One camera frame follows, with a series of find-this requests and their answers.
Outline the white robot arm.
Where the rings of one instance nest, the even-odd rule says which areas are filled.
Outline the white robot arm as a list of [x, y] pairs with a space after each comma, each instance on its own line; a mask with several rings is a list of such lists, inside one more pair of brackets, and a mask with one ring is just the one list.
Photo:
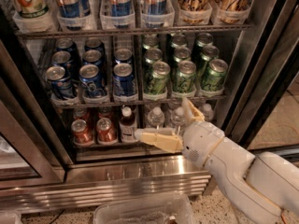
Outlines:
[[182, 99], [187, 127], [135, 131], [137, 140], [161, 150], [180, 150], [215, 178], [221, 193], [257, 224], [272, 224], [285, 210], [299, 215], [299, 168], [272, 152], [254, 155], [225, 136], [188, 98]]

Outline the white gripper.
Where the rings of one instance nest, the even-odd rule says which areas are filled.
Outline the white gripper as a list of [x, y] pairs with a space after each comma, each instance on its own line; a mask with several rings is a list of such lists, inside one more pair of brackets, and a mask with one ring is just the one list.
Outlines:
[[182, 138], [172, 128], [145, 128], [135, 131], [135, 138], [169, 153], [182, 150], [183, 156], [197, 167], [203, 167], [208, 155], [225, 137], [224, 132], [210, 122], [187, 98], [182, 99], [186, 128]]

